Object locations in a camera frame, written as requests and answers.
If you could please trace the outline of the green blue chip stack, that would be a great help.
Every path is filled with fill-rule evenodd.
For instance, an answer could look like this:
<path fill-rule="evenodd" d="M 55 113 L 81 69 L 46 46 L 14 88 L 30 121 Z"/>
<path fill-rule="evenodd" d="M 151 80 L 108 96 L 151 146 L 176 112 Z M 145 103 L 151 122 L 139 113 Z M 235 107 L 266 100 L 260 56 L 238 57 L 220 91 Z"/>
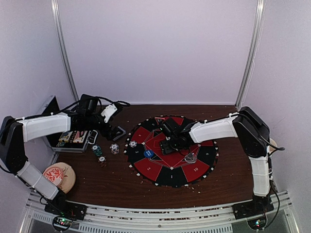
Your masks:
<path fill-rule="evenodd" d="M 102 154 L 103 154 L 100 146 L 98 146 L 98 145 L 93 145 L 92 146 L 92 151 L 93 151 L 94 155 L 97 156 L 97 157 L 101 157 Z"/>

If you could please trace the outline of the white grey poker chip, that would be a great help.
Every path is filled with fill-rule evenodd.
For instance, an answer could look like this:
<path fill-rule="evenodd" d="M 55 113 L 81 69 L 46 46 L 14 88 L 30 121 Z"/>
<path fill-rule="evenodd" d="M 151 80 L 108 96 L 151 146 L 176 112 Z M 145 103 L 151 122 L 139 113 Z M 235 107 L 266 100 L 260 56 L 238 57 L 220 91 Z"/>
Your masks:
<path fill-rule="evenodd" d="M 131 142 L 129 143 L 129 145 L 130 145 L 130 147 L 134 148 L 134 147 L 137 146 L 137 142 L 136 142 L 136 141 L 131 141 Z"/>

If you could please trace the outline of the brown red chip stack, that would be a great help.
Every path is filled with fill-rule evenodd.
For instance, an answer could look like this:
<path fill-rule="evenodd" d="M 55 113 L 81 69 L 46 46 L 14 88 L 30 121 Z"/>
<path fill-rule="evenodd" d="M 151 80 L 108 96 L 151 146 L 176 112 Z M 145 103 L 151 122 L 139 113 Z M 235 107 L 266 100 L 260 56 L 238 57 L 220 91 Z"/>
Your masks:
<path fill-rule="evenodd" d="M 107 165 L 106 157 L 104 157 L 104 156 L 98 157 L 98 163 L 99 163 L 100 167 L 105 167 Z"/>

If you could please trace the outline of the grey card deck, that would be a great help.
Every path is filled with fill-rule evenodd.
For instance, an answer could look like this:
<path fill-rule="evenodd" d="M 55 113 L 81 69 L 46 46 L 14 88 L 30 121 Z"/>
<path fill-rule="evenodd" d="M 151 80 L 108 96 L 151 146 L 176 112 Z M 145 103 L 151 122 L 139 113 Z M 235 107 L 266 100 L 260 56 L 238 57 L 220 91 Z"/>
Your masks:
<path fill-rule="evenodd" d="M 126 134 L 126 130 L 121 126 L 114 127 L 112 130 L 112 140 L 116 141 Z"/>

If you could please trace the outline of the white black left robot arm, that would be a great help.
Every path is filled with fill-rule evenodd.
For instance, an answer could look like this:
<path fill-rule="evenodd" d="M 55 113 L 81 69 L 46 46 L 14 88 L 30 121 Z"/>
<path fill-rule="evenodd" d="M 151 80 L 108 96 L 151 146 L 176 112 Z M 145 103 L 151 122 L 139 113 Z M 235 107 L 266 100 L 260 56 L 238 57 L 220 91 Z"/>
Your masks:
<path fill-rule="evenodd" d="M 2 122 L 0 159 L 5 165 L 2 170 L 13 174 L 38 193 L 46 201 L 45 211 L 48 213 L 83 220 L 86 206 L 68 202 L 65 192 L 29 162 L 24 144 L 36 138 L 69 131 L 96 130 L 108 140 L 122 137 L 124 130 L 112 127 L 109 121 L 130 104 L 122 100 L 105 99 L 109 105 L 98 112 L 96 108 L 102 100 L 102 97 L 83 94 L 78 101 L 62 110 L 22 118 L 6 116 Z"/>

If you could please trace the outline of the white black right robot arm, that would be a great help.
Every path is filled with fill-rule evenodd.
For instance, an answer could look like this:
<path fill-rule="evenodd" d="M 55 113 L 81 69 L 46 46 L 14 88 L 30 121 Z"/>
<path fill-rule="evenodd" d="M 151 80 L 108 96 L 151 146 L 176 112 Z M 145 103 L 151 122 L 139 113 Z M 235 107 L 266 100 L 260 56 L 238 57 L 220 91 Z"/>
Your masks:
<path fill-rule="evenodd" d="M 251 163 L 254 187 L 251 201 L 233 205 L 236 218 L 273 210 L 270 199 L 271 156 L 284 148 L 272 144 L 268 125 L 250 107 L 242 107 L 220 119 L 197 121 L 184 127 L 169 118 L 160 124 L 160 128 L 166 137 L 160 142 L 163 154 L 180 152 L 213 139 L 238 138 Z"/>

